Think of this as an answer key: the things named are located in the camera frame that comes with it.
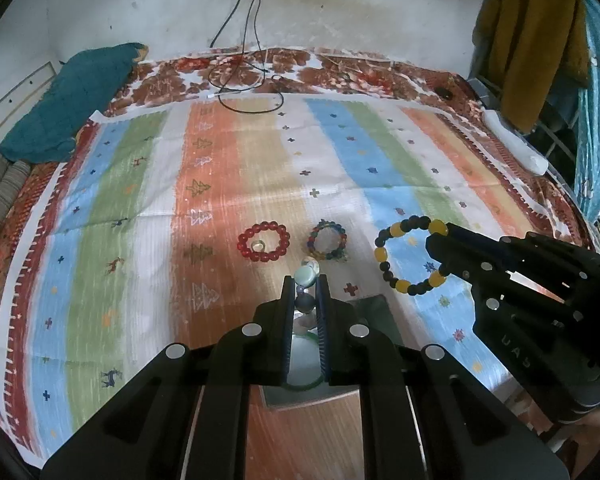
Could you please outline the small black object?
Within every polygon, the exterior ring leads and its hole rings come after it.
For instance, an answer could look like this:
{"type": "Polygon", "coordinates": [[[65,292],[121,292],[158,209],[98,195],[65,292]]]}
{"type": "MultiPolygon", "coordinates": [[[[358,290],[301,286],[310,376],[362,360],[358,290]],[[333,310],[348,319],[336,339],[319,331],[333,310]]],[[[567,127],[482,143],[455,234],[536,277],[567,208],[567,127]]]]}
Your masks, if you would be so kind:
{"type": "Polygon", "coordinates": [[[444,100],[452,100],[454,98],[454,94],[447,88],[444,87],[437,87],[434,89],[434,92],[437,93],[438,96],[440,96],[440,98],[444,99],[444,100]]]}

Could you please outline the white rolled cloth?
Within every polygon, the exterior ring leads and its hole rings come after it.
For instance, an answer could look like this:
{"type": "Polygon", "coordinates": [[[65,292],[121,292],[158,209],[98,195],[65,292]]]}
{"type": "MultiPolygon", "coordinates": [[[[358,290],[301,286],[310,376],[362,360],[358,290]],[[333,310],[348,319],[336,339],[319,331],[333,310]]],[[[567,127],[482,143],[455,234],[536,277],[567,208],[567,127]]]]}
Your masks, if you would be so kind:
{"type": "Polygon", "coordinates": [[[511,127],[498,110],[484,110],[482,120],[521,167],[537,177],[547,173],[548,160],[511,127]]]}

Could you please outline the teal quilted pillow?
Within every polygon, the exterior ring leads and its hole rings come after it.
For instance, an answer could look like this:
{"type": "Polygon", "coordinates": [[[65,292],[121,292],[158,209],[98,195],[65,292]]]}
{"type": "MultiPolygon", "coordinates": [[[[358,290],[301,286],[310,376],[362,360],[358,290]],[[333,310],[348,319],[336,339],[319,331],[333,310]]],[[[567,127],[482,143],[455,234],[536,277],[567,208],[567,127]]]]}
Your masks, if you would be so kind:
{"type": "Polygon", "coordinates": [[[65,162],[91,114],[103,113],[148,47],[139,42],[85,50],[65,62],[50,88],[0,143],[11,162],[65,162]]]}

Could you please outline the mustard hanging garment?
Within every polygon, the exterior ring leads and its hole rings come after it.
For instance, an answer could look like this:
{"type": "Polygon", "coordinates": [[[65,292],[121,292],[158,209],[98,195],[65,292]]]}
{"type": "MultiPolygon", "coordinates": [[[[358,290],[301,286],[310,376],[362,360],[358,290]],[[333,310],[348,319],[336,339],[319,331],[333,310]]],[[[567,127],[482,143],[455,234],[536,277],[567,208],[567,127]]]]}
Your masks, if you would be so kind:
{"type": "Polygon", "coordinates": [[[558,74],[588,85],[583,0],[484,0],[474,29],[478,74],[500,92],[504,118],[523,133],[538,121],[558,74]]]}

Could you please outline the white wooden headboard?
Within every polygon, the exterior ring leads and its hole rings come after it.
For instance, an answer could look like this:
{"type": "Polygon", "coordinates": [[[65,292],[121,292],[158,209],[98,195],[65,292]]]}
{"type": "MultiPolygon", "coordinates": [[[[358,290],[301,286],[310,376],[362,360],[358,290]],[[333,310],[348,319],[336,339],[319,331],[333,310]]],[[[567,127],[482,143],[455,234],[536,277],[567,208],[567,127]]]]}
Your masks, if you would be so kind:
{"type": "Polygon", "coordinates": [[[0,144],[9,130],[42,99],[59,73],[61,62],[46,61],[12,84],[0,97],[0,144]]]}

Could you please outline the teal hanging fabric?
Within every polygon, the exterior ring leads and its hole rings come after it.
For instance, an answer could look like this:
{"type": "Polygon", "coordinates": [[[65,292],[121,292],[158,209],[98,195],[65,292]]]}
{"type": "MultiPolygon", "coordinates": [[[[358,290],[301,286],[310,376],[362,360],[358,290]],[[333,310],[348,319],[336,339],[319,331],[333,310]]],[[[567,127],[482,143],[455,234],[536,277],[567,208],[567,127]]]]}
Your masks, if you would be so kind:
{"type": "Polygon", "coordinates": [[[583,217],[600,217],[600,2],[583,0],[590,82],[579,91],[573,192],[583,217]]]}

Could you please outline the green jade bangle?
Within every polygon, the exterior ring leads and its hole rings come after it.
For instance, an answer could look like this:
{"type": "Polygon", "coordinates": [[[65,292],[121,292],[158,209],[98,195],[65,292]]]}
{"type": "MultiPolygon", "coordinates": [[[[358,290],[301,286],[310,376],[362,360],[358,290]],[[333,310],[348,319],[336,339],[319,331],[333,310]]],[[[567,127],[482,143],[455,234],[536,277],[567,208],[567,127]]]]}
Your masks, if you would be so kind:
{"type": "Polygon", "coordinates": [[[289,391],[309,391],[324,382],[320,342],[307,332],[291,337],[289,370],[283,387],[289,391]]]}

